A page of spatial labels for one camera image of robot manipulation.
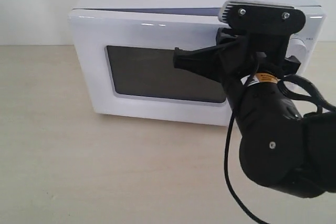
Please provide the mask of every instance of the wire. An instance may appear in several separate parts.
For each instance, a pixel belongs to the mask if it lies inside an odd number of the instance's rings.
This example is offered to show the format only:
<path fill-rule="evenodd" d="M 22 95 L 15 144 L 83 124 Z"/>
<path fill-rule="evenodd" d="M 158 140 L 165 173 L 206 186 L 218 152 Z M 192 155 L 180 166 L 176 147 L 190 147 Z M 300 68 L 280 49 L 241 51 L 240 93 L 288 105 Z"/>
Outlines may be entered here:
<path fill-rule="evenodd" d="M 244 84 L 244 88 L 243 88 L 242 94 L 240 95 L 240 97 L 238 99 L 237 105 L 233 108 L 232 115 L 231 115 L 231 118 L 230 118 L 230 123 L 229 123 L 229 127 L 228 127 L 228 130 L 227 130 L 227 135 L 226 135 L 225 150 L 224 150 L 224 177 L 225 177 L 225 182 L 226 182 L 226 185 L 227 185 L 227 188 L 228 188 L 229 192 L 231 193 L 231 195 L 234 198 L 234 200 L 238 203 L 238 205 L 240 206 L 240 208 L 244 211 L 244 213 L 246 213 L 252 220 L 254 220 L 258 224 L 269 224 L 269 223 L 267 223 L 267 222 L 259 219 L 257 216 L 255 216 L 244 205 L 244 203 L 241 201 L 241 199 L 238 197 L 238 195 L 236 194 L 236 192 L 234 191 L 234 189 L 232 187 L 232 184 L 231 184 L 230 179 L 229 179 L 229 172 L 228 172 L 229 147 L 230 147 L 230 142 L 231 142 L 231 135 L 232 135 L 233 124 L 235 122 L 235 115 L 236 115 L 237 111 L 239 111 L 240 106 L 242 104 L 242 101 L 244 100 L 244 96 L 245 96 L 245 93 L 246 93 L 248 85 L 251 83 L 253 77 L 258 72 L 259 62 L 256 59 L 256 57 L 255 57 L 255 61 L 256 61 L 256 65 L 255 65 L 255 67 L 254 67 L 251 75 L 247 78 L 247 81 Z"/>
<path fill-rule="evenodd" d="M 308 94 L 310 94 L 310 96 L 304 95 L 304 94 L 297 94 L 295 92 L 290 91 L 286 87 L 285 81 L 298 85 L 299 87 L 306 90 Z M 319 92 L 317 87 L 312 82 L 310 82 L 304 77 L 298 76 L 296 74 L 291 74 L 289 76 L 286 76 L 278 82 L 278 88 L 281 91 L 281 93 L 283 93 L 284 96 L 286 96 L 289 99 L 297 100 L 297 101 L 307 101 L 307 102 L 311 102 L 315 104 L 318 109 L 317 111 L 318 114 L 321 114 L 323 112 L 322 108 L 325 108 L 326 110 L 329 110 L 332 112 L 336 112 L 336 106 L 330 104 L 322 96 L 322 94 Z"/>

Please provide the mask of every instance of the white microwave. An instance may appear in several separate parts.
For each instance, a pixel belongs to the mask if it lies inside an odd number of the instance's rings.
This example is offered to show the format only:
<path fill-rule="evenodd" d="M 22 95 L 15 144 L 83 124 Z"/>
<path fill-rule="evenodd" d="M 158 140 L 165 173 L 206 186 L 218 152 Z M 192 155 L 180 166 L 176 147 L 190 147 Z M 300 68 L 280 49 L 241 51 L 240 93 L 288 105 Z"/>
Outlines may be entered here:
<path fill-rule="evenodd" d="M 217 18 L 226 1 L 79 0 L 69 23 L 94 110 L 227 125 L 231 110 L 222 86 L 173 66 L 175 47 L 216 45 L 217 30 L 227 27 Z M 300 60 L 302 74 L 325 19 L 321 6 L 314 0 L 262 1 L 305 13 L 306 25 L 292 35 L 287 51 Z"/>

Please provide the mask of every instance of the microwave window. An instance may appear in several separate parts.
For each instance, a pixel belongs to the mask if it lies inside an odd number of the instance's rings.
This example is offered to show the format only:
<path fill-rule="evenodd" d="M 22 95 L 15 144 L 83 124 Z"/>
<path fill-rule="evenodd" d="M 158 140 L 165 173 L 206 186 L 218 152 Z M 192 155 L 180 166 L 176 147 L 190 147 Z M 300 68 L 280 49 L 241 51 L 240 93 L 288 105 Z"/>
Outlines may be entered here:
<path fill-rule="evenodd" d="M 173 66 L 173 50 L 107 46 L 118 94 L 223 103 L 221 84 Z"/>

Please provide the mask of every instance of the screw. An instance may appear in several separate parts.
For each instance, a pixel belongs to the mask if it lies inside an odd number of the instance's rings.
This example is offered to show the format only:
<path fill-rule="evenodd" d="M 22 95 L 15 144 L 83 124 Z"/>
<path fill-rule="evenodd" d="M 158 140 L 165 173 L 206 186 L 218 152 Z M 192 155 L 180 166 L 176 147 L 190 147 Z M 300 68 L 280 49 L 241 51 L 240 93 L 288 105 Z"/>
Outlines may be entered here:
<path fill-rule="evenodd" d="M 246 14 L 246 10 L 241 8 L 241 9 L 239 9 L 238 14 L 240 16 L 244 16 Z"/>
<path fill-rule="evenodd" d="M 289 13 L 283 13 L 282 14 L 282 19 L 287 19 L 287 18 L 289 18 L 290 17 L 290 14 Z"/>
<path fill-rule="evenodd" d="M 274 150 L 276 146 L 277 146 L 277 144 L 275 142 L 270 142 L 269 143 L 269 148 L 272 149 L 272 150 Z"/>

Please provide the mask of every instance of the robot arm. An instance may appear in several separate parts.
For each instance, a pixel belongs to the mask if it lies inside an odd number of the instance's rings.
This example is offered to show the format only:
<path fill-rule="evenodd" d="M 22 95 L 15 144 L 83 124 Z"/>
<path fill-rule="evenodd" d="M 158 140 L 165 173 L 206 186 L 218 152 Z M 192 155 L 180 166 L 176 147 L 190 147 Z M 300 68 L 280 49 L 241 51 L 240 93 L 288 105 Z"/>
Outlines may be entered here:
<path fill-rule="evenodd" d="M 230 29 L 218 30 L 217 46 L 176 48 L 174 67 L 222 84 L 242 134 L 239 159 L 246 176 L 301 198 L 336 193 L 336 110 L 325 106 L 333 112 L 322 114 L 320 103 L 318 113 L 301 116 L 290 99 L 294 93 L 283 85 L 300 67 L 295 56 L 285 55 L 290 36 L 305 25 L 304 13 L 235 1 L 222 8 L 219 20 Z"/>

